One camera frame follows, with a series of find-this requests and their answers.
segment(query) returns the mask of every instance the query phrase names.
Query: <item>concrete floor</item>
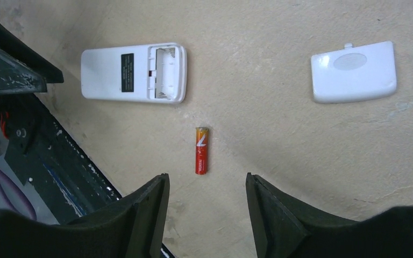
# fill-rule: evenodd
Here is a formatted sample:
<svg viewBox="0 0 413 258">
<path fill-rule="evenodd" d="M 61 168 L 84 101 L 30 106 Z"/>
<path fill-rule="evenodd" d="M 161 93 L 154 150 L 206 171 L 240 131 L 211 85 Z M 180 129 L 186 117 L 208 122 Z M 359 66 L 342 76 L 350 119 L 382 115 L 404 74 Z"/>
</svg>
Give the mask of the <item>concrete floor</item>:
<svg viewBox="0 0 413 258">
<path fill-rule="evenodd" d="M 170 174 L 164 243 L 179 257 L 255 257 L 247 172 L 350 219 L 413 204 L 413 1 L 0 0 L 0 22 L 63 70 L 40 98 L 122 194 Z M 313 54 L 386 40 L 395 95 L 312 101 Z M 182 104 L 82 97 L 83 50 L 170 41 L 188 50 Z"/>
</svg>

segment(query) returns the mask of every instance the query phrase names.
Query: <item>black label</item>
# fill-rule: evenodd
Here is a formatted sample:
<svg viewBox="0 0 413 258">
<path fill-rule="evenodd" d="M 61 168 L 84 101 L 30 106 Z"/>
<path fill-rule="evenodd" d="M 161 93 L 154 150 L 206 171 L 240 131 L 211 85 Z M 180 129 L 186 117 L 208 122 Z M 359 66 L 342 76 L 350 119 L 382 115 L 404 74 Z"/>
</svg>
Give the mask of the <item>black label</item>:
<svg viewBox="0 0 413 258">
<path fill-rule="evenodd" d="M 134 54 L 121 55 L 121 92 L 134 92 Z"/>
</svg>

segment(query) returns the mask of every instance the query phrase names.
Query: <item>wire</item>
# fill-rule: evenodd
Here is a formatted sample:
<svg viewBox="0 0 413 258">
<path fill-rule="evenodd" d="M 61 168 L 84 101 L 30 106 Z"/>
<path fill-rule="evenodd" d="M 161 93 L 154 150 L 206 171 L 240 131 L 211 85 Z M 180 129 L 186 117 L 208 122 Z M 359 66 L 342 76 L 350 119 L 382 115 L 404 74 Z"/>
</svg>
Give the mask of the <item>wire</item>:
<svg viewBox="0 0 413 258">
<path fill-rule="evenodd" d="M 32 206 L 31 202 L 26 197 L 26 195 L 21 191 L 21 189 L 12 181 L 12 179 L 10 179 L 4 172 L 2 172 L 2 170 L 0 170 L 0 180 L 5 182 L 10 187 L 10 189 L 15 193 L 15 195 L 21 200 L 21 202 L 23 202 L 23 205 L 28 211 L 30 218 L 33 220 L 37 220 L 37 214 L 35 212 L 34 206 Z M 0 194 L 3 197 L 4 201 L 7 203 L 7 205 L 9 206 L 9 208 L 15 212 L 18 212 L 18 210 L 11 203 L 11 201 L 9 200 L 9 197 L 5 193 L 1 185 L 1 182 L 0 182 Z"/>
<path fill-rule="evenodd" d="M 5 124 L 6 124 L 8 118 L 9 118 L 9 113 L 8 112 L 1 112 L 0 127 L 1 127 L 1 130 L 2 130 L 2 134 L 4 135 L 4 137 L 6 139 L 9 138 L 9 136 L 7 135 L 7 132 L 5 130 Z"/>
</svg>

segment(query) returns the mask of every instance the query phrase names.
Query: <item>battery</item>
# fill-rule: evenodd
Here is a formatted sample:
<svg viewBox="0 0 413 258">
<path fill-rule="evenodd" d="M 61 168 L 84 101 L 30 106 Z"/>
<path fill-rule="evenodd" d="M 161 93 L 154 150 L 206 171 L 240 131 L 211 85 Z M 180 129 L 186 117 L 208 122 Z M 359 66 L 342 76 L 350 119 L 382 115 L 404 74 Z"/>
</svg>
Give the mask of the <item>battery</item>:
<svg viewBox="0 0 413 258">
<path fill-rule="evenodd" d="M 208 128 L 197 127 L 195 130 L 195 173 L 205 175 L 208 170 Z"/>
</svg>

